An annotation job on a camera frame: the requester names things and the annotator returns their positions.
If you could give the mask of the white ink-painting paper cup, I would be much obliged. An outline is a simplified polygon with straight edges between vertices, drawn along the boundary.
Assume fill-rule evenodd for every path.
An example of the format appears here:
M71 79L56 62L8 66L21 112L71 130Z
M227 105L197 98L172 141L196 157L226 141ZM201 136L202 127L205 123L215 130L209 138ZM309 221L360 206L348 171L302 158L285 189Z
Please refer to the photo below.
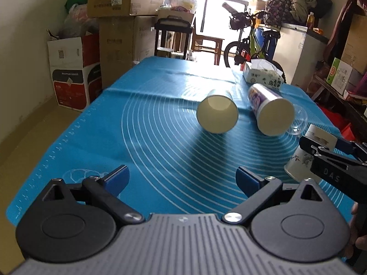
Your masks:
M337 142L336 136L313 124L309 126L306 132L306 137L321 143L331 151L334 150ZM314 158L312 155L298 146L289 162L284 166L284 170L297 182L302 182L304 179L312 178L316 183L319 184L322 179L313 174L310 170L313 159Z

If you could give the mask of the clear plastic cup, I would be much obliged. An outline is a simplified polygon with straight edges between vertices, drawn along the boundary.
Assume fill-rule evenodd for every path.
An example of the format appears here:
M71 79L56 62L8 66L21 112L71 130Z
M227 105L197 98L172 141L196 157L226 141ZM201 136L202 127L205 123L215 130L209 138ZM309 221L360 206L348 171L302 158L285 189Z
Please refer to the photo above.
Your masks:
M308 125L307 111L297 104L294 104L294 120L287 130L287 133L292 136L300 136L306 130Z

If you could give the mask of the purple paper cup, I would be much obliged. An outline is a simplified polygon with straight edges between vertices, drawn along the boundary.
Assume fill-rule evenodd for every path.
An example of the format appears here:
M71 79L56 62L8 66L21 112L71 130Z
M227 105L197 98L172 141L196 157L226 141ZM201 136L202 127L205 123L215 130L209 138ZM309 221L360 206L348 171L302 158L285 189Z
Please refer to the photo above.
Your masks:
M269 137L286 133L295 117L290 101L259 83L249 87L247 97L260 132Z

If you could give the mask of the blue and white paper cup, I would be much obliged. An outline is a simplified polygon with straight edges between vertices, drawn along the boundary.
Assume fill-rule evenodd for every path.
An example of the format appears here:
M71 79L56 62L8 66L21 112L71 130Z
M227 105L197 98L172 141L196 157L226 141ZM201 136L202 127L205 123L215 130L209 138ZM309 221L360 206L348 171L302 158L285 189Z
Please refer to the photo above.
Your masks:
M238 107L229 91L211 90L197 107L197 120L200 126L210 133L226 133L237 123Z

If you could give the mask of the red gift bag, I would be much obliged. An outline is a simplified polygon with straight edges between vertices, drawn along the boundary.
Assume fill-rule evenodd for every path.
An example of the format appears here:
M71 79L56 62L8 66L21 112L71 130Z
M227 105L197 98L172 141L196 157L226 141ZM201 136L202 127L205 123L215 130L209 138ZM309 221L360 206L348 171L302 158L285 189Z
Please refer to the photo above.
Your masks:
M341 132L342 137L349 141L356 142L357 139L351 129L351 122L348 118L342 117L341 114L332 112L331 110L318 105L322 112L328 117L331 123Z

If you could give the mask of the green and white small box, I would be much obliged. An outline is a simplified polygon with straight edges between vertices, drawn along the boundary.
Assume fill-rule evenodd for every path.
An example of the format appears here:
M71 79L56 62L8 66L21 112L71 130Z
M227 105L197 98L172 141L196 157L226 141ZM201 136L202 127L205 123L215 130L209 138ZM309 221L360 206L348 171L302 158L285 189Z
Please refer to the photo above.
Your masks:
M353 68L349 64L334 58L326 82L340 95L343 95L352 72Z

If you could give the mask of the blue silicone baking mat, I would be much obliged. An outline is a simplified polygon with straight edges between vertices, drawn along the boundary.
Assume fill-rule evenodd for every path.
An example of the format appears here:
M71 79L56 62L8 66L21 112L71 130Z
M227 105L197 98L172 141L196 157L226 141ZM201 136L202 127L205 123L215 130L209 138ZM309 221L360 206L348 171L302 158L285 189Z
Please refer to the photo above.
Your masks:
M230 92L239 110L224 134L205 131L197 106L213 89ZM297 137L263 135L240 72L220 66L150 57L88 106L49 147L6 211L17 224L53 178L79 183L120 165L130 180L120 199L144 215L223 215L245 200L235 172L292 182L284 166Z

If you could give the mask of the brown cardboard box right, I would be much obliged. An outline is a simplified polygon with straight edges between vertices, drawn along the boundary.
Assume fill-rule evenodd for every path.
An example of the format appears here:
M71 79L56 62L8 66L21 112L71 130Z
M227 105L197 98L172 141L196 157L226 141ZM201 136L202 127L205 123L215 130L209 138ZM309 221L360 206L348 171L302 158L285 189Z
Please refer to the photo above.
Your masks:
M367 23L366 16L353 16L341 61L361 74L366 73Z

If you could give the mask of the tissue box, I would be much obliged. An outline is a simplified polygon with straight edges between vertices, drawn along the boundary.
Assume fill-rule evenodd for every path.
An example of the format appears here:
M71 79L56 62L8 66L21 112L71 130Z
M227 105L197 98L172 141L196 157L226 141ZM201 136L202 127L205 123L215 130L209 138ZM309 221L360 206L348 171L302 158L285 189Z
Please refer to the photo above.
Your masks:
M247 61L243 70L245 82L249 84L259 83L271 89L280 90L285 83L283 72L274 64L265 59L252 59Z

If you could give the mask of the white chest freezer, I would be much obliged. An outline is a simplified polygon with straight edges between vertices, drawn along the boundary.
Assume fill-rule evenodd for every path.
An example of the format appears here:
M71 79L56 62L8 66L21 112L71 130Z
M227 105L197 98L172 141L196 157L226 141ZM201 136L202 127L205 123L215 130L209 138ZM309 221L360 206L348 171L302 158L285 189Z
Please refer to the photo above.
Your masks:
M285 24L275 47L273 60L284 70L286 83L307 90L328 39L306 26Z

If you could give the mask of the blue plastic barrel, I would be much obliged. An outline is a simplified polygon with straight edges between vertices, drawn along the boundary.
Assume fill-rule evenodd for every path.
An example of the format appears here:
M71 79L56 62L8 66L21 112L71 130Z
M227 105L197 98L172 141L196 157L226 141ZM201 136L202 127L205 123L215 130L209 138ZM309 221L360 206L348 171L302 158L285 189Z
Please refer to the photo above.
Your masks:
M261 49L267 52L269 39L267 32L269 31L268 28L258 27L255 29L255 36L258 41L258 45Z

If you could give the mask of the green bicycle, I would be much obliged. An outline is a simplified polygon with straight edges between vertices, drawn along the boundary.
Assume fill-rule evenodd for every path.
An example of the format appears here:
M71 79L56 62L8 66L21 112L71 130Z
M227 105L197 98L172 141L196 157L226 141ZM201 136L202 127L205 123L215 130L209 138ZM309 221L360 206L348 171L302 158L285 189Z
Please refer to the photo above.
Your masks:
M249 14L247 11L238 12L227 3L223 3L222 7L231 14L230 29L239 31L238 40L230 42L225 47L223 53L225 67L244 66L246 62L251 62L253 59L265 59L281 71L281 77L286 83L283 68L278 62L271 60L269 56L271 40L277 41L280 39L280 32L273 27L268 27L267 30L262 32L262 45L256 37L256 21L262 21L267 16L267 12L264 10L254 14Z

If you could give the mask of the red and white appliance box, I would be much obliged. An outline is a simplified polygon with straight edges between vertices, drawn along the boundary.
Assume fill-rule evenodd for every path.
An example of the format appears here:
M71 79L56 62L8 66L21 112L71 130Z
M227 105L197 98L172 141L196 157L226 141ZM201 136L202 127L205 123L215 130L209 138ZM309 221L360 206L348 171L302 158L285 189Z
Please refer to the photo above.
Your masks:
M58 105L84 111L103 90L99 35L51 40L47 46Z

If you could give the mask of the orange drink bottle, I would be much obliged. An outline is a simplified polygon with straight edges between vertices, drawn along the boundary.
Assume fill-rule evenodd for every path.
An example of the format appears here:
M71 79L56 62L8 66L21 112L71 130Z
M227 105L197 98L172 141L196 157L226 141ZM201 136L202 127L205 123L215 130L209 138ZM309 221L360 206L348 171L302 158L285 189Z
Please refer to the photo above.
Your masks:
M314 28L315 23L315 16L313 12L310 12L307 18L306 26L309 30L312 30Z

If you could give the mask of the patterned fabric bag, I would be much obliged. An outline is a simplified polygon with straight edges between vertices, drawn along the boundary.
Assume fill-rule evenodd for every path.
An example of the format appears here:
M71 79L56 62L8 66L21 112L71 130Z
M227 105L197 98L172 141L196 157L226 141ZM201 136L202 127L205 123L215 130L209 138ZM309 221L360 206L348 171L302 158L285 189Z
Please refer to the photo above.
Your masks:
M293 24L292 10L292 0L267 0L265 25L280 29L282 23Z

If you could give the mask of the lower stacked cardboard box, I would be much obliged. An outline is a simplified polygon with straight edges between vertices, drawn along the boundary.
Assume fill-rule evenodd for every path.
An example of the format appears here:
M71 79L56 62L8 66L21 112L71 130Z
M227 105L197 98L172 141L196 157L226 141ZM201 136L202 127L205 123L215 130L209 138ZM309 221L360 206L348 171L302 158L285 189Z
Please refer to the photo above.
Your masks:
M154 16L102 17L98 19L100 66L104 88L111 86L136 63L154 55Z

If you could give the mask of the wooden chair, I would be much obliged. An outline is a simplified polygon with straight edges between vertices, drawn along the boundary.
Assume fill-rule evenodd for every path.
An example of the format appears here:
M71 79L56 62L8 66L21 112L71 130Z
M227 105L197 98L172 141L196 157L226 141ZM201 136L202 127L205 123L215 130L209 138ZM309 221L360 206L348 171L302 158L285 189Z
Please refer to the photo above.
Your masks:
M193 21L192 45L193 52L206 52L214 55L214 65L220 64L223 38L205 36L196 31L196 19Z

